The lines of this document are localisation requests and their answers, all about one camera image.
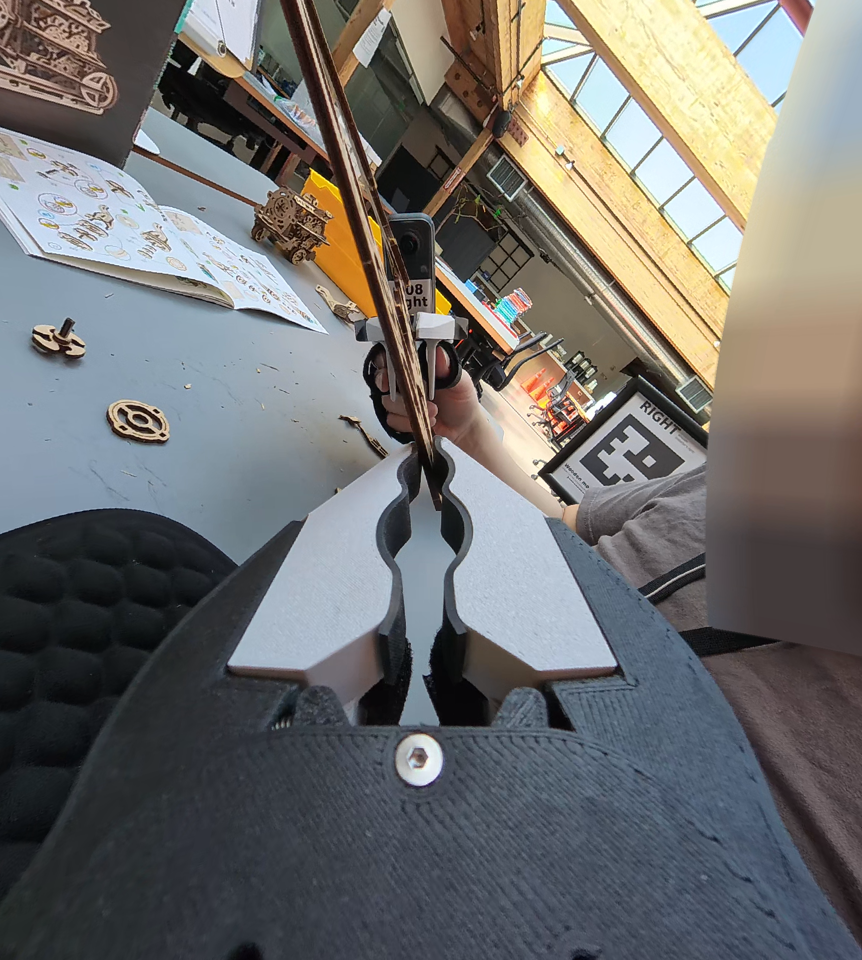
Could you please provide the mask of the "row of black office chairs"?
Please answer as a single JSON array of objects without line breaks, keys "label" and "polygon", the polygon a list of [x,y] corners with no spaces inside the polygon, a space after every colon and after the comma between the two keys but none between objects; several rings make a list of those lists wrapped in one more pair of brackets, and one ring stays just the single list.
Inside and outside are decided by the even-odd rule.
[{"label": "row of black office chairs", "polygon": [[546,338],[543,332],[525,336],[504,358],[477,349],[468,354],[465,366],[479,394],[483,384],[496,393],[513,390],[509,396],[520,400],[533,426],[561,450],[590,423],[593,401],[578,384],[576,371],[557,358],[563,340],[544,343]]}]

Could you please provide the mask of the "silver ventilation duct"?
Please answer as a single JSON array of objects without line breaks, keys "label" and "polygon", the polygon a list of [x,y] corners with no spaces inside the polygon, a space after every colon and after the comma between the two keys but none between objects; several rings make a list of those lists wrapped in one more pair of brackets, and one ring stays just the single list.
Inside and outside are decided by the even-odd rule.
[{"label": "silver ventilation duct", "polygon": [[513,204],[535,251],[550,259],[640,359],[675,383],[697,373],[535,186],[522,187]]}]

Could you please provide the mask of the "small wooden propeller piece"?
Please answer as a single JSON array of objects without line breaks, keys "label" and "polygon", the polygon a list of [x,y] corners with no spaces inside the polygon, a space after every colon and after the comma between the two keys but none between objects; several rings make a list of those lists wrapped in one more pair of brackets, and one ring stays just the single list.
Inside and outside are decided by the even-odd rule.
[{"label": "small wooden propeller piece", "polygon": [[39,324],[32,328],[30,342],[41,354],[57,354],[67,359],[77,359],[86,353],[85,342],[74,332],[75,320],[65,318],[58,327]]}]

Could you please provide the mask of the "framed black white marker sign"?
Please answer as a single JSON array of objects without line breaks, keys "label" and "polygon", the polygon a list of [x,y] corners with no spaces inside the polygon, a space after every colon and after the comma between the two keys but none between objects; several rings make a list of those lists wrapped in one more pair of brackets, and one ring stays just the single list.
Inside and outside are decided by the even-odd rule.
[{"label": "framed black white marker sign", "polygon": [[537,475],[565,503],[579,503],[591,491],[688,472],[706,461],[707,446],[690,415],[635,377]]}]

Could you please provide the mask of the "black model kit box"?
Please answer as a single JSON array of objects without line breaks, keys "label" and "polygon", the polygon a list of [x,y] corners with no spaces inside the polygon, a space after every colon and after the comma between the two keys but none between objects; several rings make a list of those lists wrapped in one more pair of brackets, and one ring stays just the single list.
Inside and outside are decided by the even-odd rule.
[{"label": "black model kit box", "polygon": [[123,167],[181,1],[0,1],[0,127]]}]

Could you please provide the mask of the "small hooked wooden part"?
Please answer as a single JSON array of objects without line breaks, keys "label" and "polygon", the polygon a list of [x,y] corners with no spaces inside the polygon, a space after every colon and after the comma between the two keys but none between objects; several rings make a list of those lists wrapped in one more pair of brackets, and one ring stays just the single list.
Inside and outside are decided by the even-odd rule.
[{"label": "small hooked wooden part", "polygon": [[316,292],[325,301],[328,309],[345,323],[353,325],[358,320],[366,319],[365,313],[352,300],[344,302],[338,300],[327,287],[321,284],[316,286]]}]

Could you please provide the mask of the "person's right hand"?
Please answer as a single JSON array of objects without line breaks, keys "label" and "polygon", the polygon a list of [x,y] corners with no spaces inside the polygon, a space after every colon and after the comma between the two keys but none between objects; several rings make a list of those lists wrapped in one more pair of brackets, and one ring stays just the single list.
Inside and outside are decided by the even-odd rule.
[{"label": "person's right hand", "polygon": [[[444,437],[469,451],[467,443],[480,424],[489,426],[472,377],[460,362],[448,353],[448,342],[437,346],[435,396],[428,402],[430,425],[436,436]],[[367,380],[377,417],[390,437],[407,442],[412,436],[411,422],[401,394],[390,396],[387,357],[378,344],[369,357]]]}]

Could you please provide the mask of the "wall air vent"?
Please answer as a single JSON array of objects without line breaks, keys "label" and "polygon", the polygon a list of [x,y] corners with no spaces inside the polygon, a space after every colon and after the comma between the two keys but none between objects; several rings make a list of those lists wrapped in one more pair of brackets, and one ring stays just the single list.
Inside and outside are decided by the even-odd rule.
[{"label": "wall air vent", "polygon": [[527,194],[532,186],[530,179],[503,153],[487,171],[486,178],[509,202],[514,202],[522,191]]}]

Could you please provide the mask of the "long slotted wooden strip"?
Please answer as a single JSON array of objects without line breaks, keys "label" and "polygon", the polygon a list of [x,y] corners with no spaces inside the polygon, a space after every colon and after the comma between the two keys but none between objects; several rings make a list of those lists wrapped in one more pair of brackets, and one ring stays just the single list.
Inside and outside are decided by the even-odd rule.
[{"label": "long slotted wooden strip", "polygon": [[374,438],[373,436],[371,436],[371,435],[366,431],[365,426],[363,426],[362,421],[361,421],[358,417],[352,416],[352,415],[350,415],[350,414],[344,414],[344,415],[340,414],[340,415],[339,415],[339,420],[340,420],[340,421],[343,421],[343,422],[346,423],[347,425],[349,425],[349,426],[353,427],[354,429],[356,429],[356,430],[361,434],[361,436],[364,438],[364,440],[365,440],[365,442],[367,443],[368,447],[369,447],[369,448],[375,453],[375,455],[377,455],[380,459],[383,460],[383,459],[385,459],[385,458],[387,458],[387,457],[389,456],[389,451],[377,440],[377,438]]}]

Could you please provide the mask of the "laser-cut wooden parts sheet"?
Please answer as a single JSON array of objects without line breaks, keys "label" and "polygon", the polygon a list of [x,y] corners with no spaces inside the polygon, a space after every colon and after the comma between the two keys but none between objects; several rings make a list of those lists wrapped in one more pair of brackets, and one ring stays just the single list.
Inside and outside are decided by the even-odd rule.
[{"label": "laser-cut wooden parts sheet", "polygon": [[424,380],[404,302],[404,264],[379,202],[376,183],[314,3],[282,1],[280,5],[375,303],[388,364],[396,375],[430,495],[436,509],[440,509],[441,476],[446,470],[438,462]]}]

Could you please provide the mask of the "person's right forearm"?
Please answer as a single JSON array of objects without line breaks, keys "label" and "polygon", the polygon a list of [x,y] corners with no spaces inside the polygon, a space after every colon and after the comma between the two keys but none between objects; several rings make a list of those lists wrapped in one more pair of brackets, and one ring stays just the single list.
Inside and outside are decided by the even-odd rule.
[{"label": "person's right forearm", "polygon": [[519,467],[505,449],[503,441],[485,412],[475,414],[472,426],[468,426],[458,444],[461,449],[508,487],[527,499],[544,516],[562,521],[574,533],[578,532],[577,505],[563,507],[547,489],[533,480]]}]

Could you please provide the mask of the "black quilted wrist rest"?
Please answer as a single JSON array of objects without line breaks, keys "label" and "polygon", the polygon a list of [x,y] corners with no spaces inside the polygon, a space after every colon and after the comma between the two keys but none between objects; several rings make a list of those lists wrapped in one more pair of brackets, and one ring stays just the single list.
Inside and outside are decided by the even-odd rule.
[{"label": "black quilted wrist rest", "polygon": [[141,510],[0,534],[0,900],[149,656],[236,567],[200,534]]}]

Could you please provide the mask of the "yellow plastic bin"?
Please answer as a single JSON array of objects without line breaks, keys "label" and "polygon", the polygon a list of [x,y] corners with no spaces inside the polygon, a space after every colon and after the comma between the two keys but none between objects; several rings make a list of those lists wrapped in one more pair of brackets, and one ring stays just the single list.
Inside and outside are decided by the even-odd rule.
[{"label": "yellow plastic bin", "polygon": [[357,304],[365,316],[377,316],[365,273],[355,246],[347,214],[343,208],[339,188],[324,176],[311,171],[305,180],[303,195],[313,196],[321,210],[332,214],[325,228],[327,244],[316,251],[315,262],[350,301]]}]

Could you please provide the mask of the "assembled wooden gear model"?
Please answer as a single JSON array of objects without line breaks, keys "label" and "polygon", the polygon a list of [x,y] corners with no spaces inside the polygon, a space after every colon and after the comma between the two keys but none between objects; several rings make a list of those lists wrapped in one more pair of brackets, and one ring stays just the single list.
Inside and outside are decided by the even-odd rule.
[{"label": "assembled wooden gear model", "polygon": [[256,207],[250,236],[257,243],[269,239],[294,265],[313,262],[317,249],[328,244],[325,232],[332,219],[315,197],[281,186]]}]

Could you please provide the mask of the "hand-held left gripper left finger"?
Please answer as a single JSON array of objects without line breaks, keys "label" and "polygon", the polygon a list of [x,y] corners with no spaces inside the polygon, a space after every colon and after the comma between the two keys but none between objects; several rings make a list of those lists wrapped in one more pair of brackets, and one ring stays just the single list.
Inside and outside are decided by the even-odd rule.
[{"label": "hand-held left gripper left finger", "polygon": [[361,700],[393,684],[407,652],[400,569],[421,485],[401,447],[308,514],[231,654],[243,676],[333,690],[352,723]]}]

